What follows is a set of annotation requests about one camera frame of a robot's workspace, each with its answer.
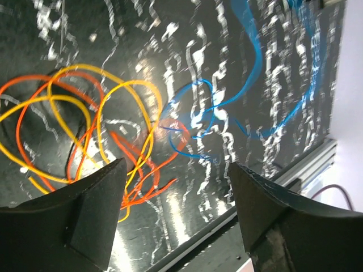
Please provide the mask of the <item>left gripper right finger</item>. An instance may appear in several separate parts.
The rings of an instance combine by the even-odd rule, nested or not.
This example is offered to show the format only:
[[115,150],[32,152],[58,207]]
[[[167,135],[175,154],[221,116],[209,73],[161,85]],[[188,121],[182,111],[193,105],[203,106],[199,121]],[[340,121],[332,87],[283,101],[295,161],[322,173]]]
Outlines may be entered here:
[[362,271],[362,213],[306,198],[240,163],[229,176],[255,271]]

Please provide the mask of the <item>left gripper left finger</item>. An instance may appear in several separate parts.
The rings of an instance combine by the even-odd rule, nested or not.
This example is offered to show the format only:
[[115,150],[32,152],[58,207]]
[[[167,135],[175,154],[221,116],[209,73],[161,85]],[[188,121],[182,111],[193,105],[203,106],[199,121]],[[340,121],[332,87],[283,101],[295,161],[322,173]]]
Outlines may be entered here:
[[52,193],[1,208],[2,271],[106,271],[126,180],[116,159]]

